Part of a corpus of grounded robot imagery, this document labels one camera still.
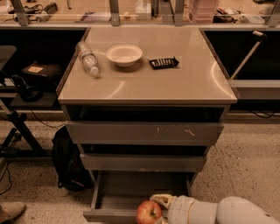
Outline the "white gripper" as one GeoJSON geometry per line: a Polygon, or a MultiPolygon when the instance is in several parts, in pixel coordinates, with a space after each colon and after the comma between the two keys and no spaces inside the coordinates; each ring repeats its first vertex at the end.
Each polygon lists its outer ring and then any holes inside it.
{"type": "Polygon", "coordinates": [[[194,205],[198,202],[191,197],[153,194],[150,200],[168,209],[167,219],[160,217],[154,224],[198,224],[194,216],[194,205]]]}

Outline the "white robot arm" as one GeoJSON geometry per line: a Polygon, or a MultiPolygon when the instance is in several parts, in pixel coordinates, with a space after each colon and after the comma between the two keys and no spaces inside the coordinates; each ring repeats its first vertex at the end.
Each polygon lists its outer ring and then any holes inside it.
{"type": "Polygon", "coordinates": [[[219,203],[170,194],[154,194],[150,199],[167,209],[168,224],[280,224],[256,204],[235,196],[219,203]]]}

